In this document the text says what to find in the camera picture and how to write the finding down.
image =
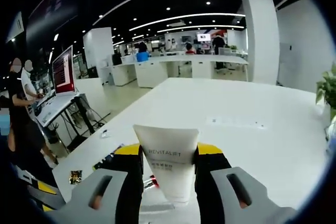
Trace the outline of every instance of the potted plant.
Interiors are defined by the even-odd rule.
[[[325,117],[326,126],[329,126],[336,116],[336,63],[333,63],[331,72],[326,71],[322,76],[324,80],[317,82],[316,103],[324,99],[323,117]]]

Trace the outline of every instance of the white desk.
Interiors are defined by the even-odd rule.
[[[151,57],[144,62],[128,62],[113,66],[112,74],[124,76],[122,84],[126,84],[135,77],[128,73],[128,66],[135,65],[136,78],[141,88],[154,88],[168,77],[176,77],[177,64],[167,62],[191,61],[193,78],[212,79],[214,74],[214,62],[236,63],[244,66],[246,81],[248,81],[248,62],[241,57],[224,55],[176,55]]]
[[[70,171],[83,170],[85,179],[121,143],[138,143],[134,124],[197,128],[199,142],[219,147],[232,167],[241,167],[267,187],[271,200],[298,209],[327,160],[315,96],[251,82],[168,79],[90,136],[53,174],[68,202]],[[101,139],[105,129],[112,136]],[[144,158],[144,178],[150,175]]]

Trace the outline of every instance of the white tube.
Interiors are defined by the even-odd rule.
[[[167,200],[185,206],[190,199],[197,148],[197,129],[164,129],[134,125],[149,166]]]

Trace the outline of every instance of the person's arm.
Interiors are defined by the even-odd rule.
[[[35,100],[26,101],[26,100],[19,99],[16,94],[12,96],[12,101],[13,101],[14,106],[19,106],[19,107],[29,106],[35,102]]]
[[[31,92],[31,90],[29,89],[28,87],[28,84],[25,85],[25,91],[27,94],[29,94],[31,97],[34,97],[34,98],[39,98],[39,96],[33,92]]]

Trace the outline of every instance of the floor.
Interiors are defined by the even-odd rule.
[[[235,68],[236,66],[228,66],[230,69]],[[191,65],[183,65],[180,68],[181,78],[191,78],[192,71]],[[220,70],[215,72],[214,79],[219,80],[239,80],[245,81],[245,73],[242,71],[241,67],[237,67],[236,70]],[[121,111],[131,105],[133,102],[138,100],[140,97],[145,95],[151,89],[147,88],[139,88],[137,81],[133,81],[125,86],[117,87],[117,86],[104,86],[104,92],[107,97],[108,105],[111,109],[111,114],[108,115],[105,119],[106,122],[109,122],[112,118],[118,115]],[[51,151],[59,157],[59,159],[65,158],[68,154],[62,144],[56,143],[53,145],[48,144]],[[51,167],[54,165],[51,161],[46,158],[47,162]]]

